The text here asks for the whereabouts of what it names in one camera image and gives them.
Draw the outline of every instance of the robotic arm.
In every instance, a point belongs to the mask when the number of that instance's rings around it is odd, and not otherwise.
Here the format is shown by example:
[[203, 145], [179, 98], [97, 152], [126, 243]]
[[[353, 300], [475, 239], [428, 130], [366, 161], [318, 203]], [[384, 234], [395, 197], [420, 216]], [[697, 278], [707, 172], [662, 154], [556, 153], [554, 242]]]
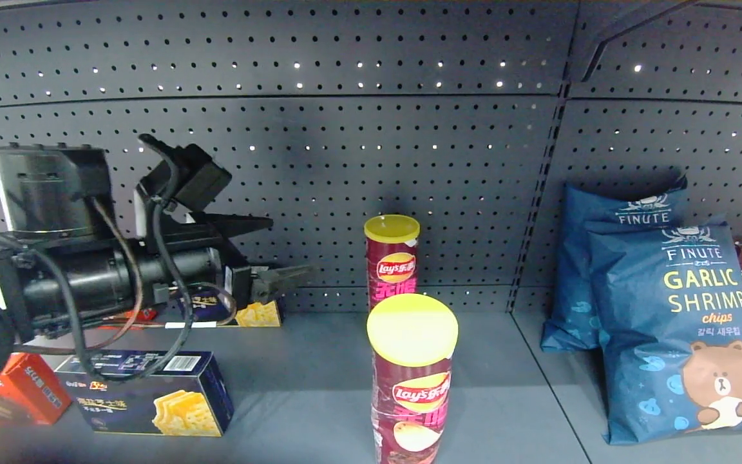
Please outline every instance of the robotic arm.
[[[273, 221], [204, 213], [231, 174], [195, 144], [172, 148], [150, 135], [139, 140], [159, 153], [162, 162], [135, 189], [139, 238], [134, 240], [117, 236], [102, 150], [65, 144], [0, 147], [0, 197], [8, 224], [8, 232], [0, 234], [0, 288], [6, 307], [0, 308], [0, 372], [10, 353], [36, 335], [56, 338], [73, 332], [76, 338], [139, 300], [142, 307], [164, 305], [171, 299], [173, 281], [177, 287], [185, 284], [183, 288], [202, 282], [224, 288], [233, 297], [235, 307], [230, 309], [235, 312], [250, 302], [276, 299], [309, 272], [304, 266], [287, 267], [252, 276], [251, 265], [229, 239], [267, 229]], [[193, 223], [157, 214], [173, 212], [176, 203], [191, 212]], [[68, 289], [75, 314], [65, 298]], [[188, 313], [186, 335], [191, 305], [182, 309]], [[90, 350], [76, 353], [88, 362]]]

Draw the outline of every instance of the lay's chips can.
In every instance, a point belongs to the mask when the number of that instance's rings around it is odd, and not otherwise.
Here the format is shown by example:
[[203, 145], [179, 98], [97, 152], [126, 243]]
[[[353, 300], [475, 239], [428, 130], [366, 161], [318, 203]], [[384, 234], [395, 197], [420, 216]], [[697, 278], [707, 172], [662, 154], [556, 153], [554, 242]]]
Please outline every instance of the lay's chips can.
[[448, 413], [456, 317], [430, 296], [392, 296], [368, 315], [368, 339], [377, 462], [431, 464]]
[[368, 310], [389, 296], [415, 293], [420, 223], [404, 215], [380, 215], [365, 223]]

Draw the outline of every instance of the pegboard wall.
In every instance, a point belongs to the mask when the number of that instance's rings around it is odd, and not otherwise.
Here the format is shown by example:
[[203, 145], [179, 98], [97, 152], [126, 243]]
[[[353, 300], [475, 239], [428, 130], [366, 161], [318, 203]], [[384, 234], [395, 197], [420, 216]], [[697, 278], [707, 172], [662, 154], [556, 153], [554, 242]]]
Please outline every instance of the pegboard wall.
[[202, 146], [233, 174], [209, 211], [276, 221], [236, 238], [251, 261], [317, 268], [291, 309], [365, 311], [362, 224], [398, 212], [423, 224], [423, 291], [504, 311], [553, 285], [565, 180], [636, 197], [688, 171], [690, 219], [742, 231], [741, 8], [187, 6], [1, 10], [0, 144], [106, 149], [128, 233], [158, 162], [136, 136]]

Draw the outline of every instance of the gray shelf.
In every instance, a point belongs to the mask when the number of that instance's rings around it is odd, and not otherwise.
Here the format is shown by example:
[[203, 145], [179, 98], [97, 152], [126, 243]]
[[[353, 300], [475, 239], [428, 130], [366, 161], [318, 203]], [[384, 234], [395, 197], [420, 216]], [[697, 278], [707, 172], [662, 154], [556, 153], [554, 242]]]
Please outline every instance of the gray shelf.
[[[437, 463], [588, 462], [510, 316], [463, 313], [459, 323]], [[117, 347], [165, 349], [175, 336], [133, 332]], [[223, 371], [236, 406], [223, 438], [94, 434], [71, 408], [53, 427], [0, 428], [0, 462], [374, 463], [364, 314], [292, 314], [282, 329], [198, 329], [186, 349], [213, 350]], [[539, 453], [542, 441], [557, 453]]]
[[606, 444], [604, 399], [598, 377], [600, 353], [542, 353], [539, 341], [551, 289], [522, 288], [512, 315], [562, 405], [569, 423], [592, 464], [651, 464], [654, 462], [742, 462], [742, 434], [712, 432], [635, 447]]

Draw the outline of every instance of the cartoon bear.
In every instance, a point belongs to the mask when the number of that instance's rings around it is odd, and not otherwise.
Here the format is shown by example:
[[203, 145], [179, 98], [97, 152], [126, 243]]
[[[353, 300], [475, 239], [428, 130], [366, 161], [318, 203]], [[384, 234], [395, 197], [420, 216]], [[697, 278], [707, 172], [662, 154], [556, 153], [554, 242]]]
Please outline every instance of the cartoon bear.
[[683, 365], [683, 387], [698, 411], [701, 429], [734, 427], [742, 422], [742, 341], [727, 346], [692, 343]]

